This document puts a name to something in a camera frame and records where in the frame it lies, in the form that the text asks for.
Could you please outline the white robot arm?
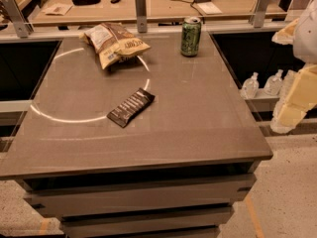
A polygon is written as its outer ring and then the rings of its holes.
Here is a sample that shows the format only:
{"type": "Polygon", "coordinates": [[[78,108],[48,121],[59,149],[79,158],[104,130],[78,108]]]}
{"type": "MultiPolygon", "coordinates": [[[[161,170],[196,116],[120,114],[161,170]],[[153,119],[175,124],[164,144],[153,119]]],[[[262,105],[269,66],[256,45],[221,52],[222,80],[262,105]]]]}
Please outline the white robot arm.
{"type": "Polygon", "coordinates": [[[317,0],[311,2],[298,19],[276,32],[272,40],[292,45],[293,55],[304,62],[302,69],[291,71],[284,78],[273,110],[270,128],[285,134],[317,106],[317,0]]]}

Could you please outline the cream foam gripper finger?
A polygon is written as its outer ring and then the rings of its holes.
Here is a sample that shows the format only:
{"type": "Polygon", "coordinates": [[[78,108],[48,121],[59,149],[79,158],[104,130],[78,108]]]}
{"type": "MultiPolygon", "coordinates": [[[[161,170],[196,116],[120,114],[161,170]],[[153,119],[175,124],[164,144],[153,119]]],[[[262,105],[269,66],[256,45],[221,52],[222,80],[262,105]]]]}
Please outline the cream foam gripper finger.
{"type": "Polygon", "coordinates": [[[271,40],[280,45],[292,45],[294,39],[295,27],[297,26],[299,19],[295,19],[286,25],[284,28],[276,32],[271,40]]]}
{"type": "Polygon", "coordinates": [[[307,64],[284,78],[280,97],[273,110],[270,129],[279,134],[293,130],[317,105],[317,64],[307,64]]]}

